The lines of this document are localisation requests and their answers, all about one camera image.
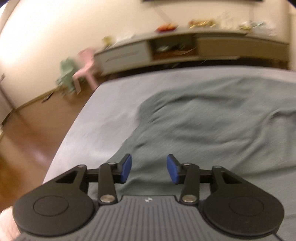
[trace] drawer handle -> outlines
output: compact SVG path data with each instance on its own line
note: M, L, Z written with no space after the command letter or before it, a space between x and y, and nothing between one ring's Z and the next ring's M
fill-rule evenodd
M119 58L124 58L124 57L128 57L128 56L136 55L138 52L139 51L134 51L134 52L130 52L130 53L121 54L116 57L111 57L111 58L107 59L106 62L111 61L111 60L115 60L115 59L119 59Z

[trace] green chair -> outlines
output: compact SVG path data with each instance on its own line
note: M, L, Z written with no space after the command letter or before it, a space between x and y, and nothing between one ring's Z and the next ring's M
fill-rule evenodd
M75 86L73 84L72 76L78 71L78 68L72 59L67 58L66 60L61 61L60 69L62 75L57 79L58 87L67 88L68 93L73 93L75 91Z

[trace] ribbed surface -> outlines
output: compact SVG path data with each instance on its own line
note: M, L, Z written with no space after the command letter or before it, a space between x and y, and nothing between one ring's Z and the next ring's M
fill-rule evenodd
M16 241L44 241L22 234ZM172 196L125 196L121 202L101 207L94 219L70 235L54 241L232 241L202 219L195 207ZM269 236L257 241L276 241Z

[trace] white bed sheet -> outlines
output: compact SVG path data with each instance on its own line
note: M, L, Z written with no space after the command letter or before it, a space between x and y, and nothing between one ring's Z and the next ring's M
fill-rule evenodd
M200 81L232 76L267 77L296 83L296 72L257 67L194 67L158 71L103 83L64 138L44 182L68 169L106 162L138 126L137 109L153 94Z

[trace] metal screw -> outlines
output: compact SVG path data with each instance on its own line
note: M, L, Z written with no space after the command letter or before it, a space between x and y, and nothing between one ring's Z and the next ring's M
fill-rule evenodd
M101 200L101 202L104 202L104 203L111 203L111 202L115 201L115 197L113 195L106 194L106 195L101 196L100 200Z
M184 202L195 202L197 200L197 197L194 195L185 195L182 197L182 200Z

